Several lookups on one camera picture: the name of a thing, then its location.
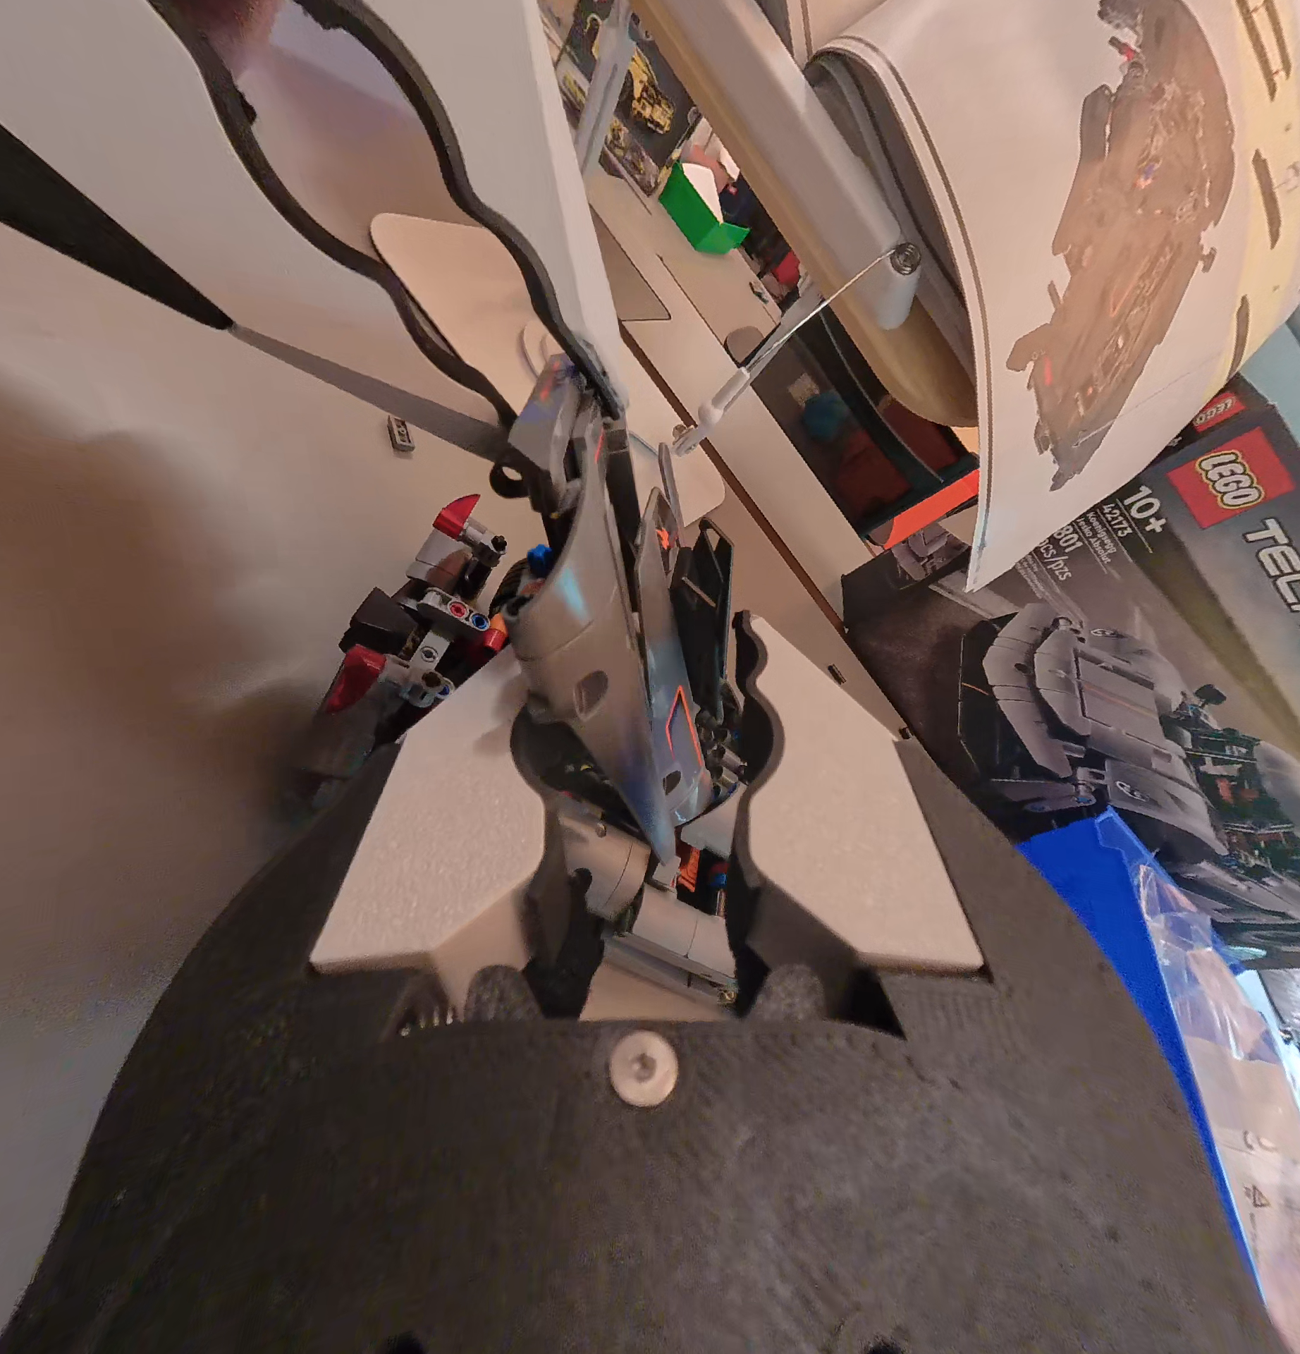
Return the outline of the lego set box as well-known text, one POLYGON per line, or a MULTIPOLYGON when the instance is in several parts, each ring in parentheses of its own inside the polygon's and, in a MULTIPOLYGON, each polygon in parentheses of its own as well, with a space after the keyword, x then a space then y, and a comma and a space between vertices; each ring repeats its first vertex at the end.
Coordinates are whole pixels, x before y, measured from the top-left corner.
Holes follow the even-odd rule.
POLYGON ((1300 405, 1233 376, 968 586, 944 522, 843 578, 902 728, 1011 840, 1113 810, 1258 970, 1300 970, 1300 405))

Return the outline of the orange box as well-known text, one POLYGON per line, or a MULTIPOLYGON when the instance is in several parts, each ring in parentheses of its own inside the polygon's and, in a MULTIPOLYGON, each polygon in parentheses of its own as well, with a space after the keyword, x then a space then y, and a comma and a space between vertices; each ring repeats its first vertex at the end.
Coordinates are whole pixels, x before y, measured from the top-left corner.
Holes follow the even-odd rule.
POLYGON ((964 477, 958 477, 929 496, 899 510, 888 522, 880 522, 868 539, 872 554, 883 554, 902 543, 915 531, 923 531, 931 522, 952 516, 961 510, 971 510, 980 494, 980 467, 972 467, 964 477))

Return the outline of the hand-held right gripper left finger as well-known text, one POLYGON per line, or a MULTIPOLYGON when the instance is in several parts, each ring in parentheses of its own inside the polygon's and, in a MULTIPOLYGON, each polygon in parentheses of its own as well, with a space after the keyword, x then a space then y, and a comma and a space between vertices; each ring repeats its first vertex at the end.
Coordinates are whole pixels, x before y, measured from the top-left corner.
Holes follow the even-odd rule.
POLYGON ((536 951, 545 805, 512 751, 526 685, 493 656, 399 742, 309 963, 471 977, 536 951))

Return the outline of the yellow car leaflet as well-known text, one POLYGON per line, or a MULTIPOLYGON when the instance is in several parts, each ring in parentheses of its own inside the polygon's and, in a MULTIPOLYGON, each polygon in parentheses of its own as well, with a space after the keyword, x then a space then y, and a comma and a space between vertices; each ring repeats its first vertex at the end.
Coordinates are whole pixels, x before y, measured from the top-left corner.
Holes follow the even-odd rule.
MULTIPOLYGON (((572 126, 582 117, 601 29, 611 18, 613 1, 572 1, 564 20, 553 71, 572 126)), ((657 198, 698 130, 701 110, 638 18, 633 18, 633 33, 634 50, 613 105, 601 165, 625 178, 642 198, 657 198)))

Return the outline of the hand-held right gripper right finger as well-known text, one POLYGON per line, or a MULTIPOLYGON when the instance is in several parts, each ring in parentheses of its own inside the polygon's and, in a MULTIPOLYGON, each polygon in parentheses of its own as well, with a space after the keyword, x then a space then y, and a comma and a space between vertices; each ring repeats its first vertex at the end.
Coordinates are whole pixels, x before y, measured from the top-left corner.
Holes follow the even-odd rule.
POLYGON ((747 713, 768 750, 736 814, 755 900, 747 945, 771 970, 975 973, 980 943, 896 737, 776 626, 736 616, 747 713))

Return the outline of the blue plastic bin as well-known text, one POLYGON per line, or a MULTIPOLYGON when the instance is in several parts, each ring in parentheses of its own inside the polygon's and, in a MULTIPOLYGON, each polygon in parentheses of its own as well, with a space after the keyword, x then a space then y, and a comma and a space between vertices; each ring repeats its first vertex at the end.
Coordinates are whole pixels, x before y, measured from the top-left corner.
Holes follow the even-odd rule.
MULTIPOLYGON (((1231 1202, 1218 1174, 1218 1161, 1210 1143, 1207 1127, 1200 1122, 1195 1080, 1184 1060, 1182 1039, 1173 1011, 1165 1003, 1164 980, 1159 976, 1157 958, 1136 894, 1133 867, 1139 862, 1157 865, 1155 858, 1137 842, 1137 837, 1118 820, 1113 810, 1107 810, 1097 820, 1050 830, 1024 843, 1021 850, 1097 943, 1101 951, 1115 970, 1123 987, 1143 1016, 1165 1066, 1176 1080, 1184 1108, 1188 1110, 1206 1162, 1214 1177, 1218 1202, 1233 1230, 1231 1202)), ((1233 1241, 1243 1259, 1250 1262, 1237 1230, 1233 1241)))

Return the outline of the green plastic bin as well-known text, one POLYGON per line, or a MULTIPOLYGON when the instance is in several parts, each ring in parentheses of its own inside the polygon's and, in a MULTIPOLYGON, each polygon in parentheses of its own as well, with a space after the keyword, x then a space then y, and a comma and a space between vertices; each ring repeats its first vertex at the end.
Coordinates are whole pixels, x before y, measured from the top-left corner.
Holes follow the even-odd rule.
POLYGON ((695 252, 727 254, 749 236, 749 229, 722 218, 716 178, 705 165, 673 160, 659 205, 695 252))

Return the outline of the lego instruction booklet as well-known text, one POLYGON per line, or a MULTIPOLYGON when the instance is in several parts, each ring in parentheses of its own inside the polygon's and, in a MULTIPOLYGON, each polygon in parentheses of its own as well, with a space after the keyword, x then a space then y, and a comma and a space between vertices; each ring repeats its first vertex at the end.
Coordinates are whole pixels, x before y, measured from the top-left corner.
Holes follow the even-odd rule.
POLYGON ((823 55, 885 95, 950 249, 980 588, 1300 306, 1300 1, 883 1, 823 55))

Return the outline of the clear plastic bag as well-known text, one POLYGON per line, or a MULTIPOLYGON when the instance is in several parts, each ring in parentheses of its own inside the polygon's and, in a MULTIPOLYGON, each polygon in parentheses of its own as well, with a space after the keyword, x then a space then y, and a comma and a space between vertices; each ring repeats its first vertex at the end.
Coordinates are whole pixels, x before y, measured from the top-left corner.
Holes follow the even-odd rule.
POLYGON ((1133 867, 1200 1122, 1218 1161, 1267 1311, 1300 1351, 1300 1067, 1269 998, 1216 947, 1214 928, 1164 871, 1133 867))

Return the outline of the grey lego car model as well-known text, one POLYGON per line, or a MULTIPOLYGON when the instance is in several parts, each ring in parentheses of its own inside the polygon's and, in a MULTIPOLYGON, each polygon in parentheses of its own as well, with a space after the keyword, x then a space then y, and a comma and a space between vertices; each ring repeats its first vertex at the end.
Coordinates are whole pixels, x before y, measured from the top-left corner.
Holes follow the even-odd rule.
MULTIPOLYGON (((340 665, 306 737, 297 791, 328 806, 371 754, 397 744, 433 709, 510 647, 507 622, 539 588, 553 552, 538 544, 512 565, 489 600, 475 603, 505 560, 507 541, 475 516, 479 496, 446 504, 406 582, 373 588, 340 638, 340 665)), ((613 954, 628 972, 728 1009, 738 998, 727 938, 727 873, 734 816, 722 810, 742 783, 740 698, 727 684, 731 544, 714 522, 673 563, 669 600, 683 647, 683 700, 711 781, 701 814, 679 829, 667 883, 628 806, 590 751, 559 722, 512 714, 521 732, 512 769, 543 784, 543 859, 525 873, 525 945, 538 989, 558 1011, 572 1006, 583 973, 613 954)))

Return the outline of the grey and black lego door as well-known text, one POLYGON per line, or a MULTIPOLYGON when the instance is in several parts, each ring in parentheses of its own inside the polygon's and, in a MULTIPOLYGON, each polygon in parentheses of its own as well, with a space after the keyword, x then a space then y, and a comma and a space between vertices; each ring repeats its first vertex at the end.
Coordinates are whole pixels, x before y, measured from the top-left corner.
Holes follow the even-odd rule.
POLYGON ((492 486, 539 511, 552 565, 505 607, 536 720, 564 726, 659 862, 722 795, 740 720, 727 676, 734 544, 687 515, 679 458, 625 431, 556 353, 492 486))

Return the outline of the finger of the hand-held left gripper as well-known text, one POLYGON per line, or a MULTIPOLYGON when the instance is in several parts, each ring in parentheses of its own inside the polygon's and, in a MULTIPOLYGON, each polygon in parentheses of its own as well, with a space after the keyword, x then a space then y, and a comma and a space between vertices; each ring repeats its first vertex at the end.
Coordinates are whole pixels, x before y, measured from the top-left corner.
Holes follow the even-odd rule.
POLYGON ((437 150, 455 205, 518 265, 611 417, 621 332, 536 1, 303 1, 377 60, 437 150))
POLYGON ((467 225, 336 1, 0 1, 0 219, 479 458, 514 419, 371 244, 467 225))

